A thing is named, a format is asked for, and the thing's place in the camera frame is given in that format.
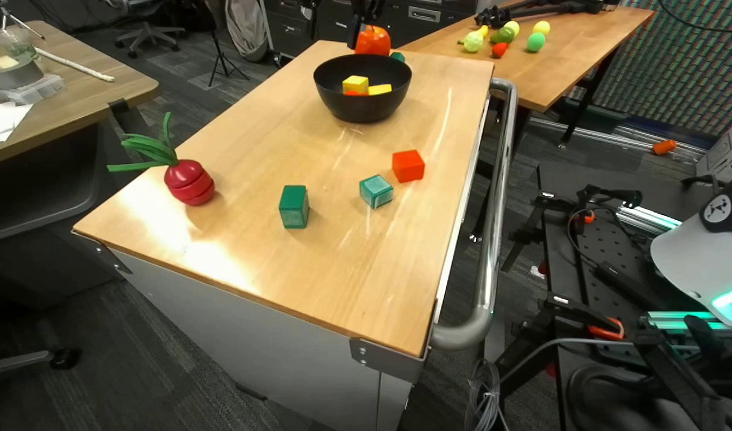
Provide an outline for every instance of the orange cube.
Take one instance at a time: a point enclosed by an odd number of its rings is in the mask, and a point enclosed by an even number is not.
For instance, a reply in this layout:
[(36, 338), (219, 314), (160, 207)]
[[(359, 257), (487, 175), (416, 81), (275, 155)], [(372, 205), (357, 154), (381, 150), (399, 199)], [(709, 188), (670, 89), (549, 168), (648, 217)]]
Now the orange cube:
[(423, 178), (423, 160), (420, 150), (393, 154), (393, 173), (398, 181), (415, 181)]

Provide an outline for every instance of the bowl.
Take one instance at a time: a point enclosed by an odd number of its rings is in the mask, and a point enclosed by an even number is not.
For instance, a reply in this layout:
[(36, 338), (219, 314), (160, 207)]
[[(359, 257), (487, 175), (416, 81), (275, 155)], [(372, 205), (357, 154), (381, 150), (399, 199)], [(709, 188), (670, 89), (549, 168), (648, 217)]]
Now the bowl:
[[(383, 95), (345, 95), (342, 81), (351, 73), (369, 77), (369, 84), (393, 84)], [(317, 67), (313, 81), (326, 107), (345, 121), (381, 121), (390, 116), (404, 101), (411, 70), (393, 57), (381, 54), (342, 54)]]

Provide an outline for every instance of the red tomato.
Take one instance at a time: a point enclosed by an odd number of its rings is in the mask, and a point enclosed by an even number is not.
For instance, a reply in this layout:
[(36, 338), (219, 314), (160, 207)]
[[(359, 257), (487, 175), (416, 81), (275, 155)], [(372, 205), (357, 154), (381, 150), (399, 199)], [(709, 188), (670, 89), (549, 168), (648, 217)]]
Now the red tomato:
[(174, 199), (186, 205), (208, 203), (215, 195), (215, 181), (197, 160), (177, 160), (166, 173), (166, 185)]
[(357, 54), (390, 54), (390, 33), (383, 25), (363, 25), (357, 37)]

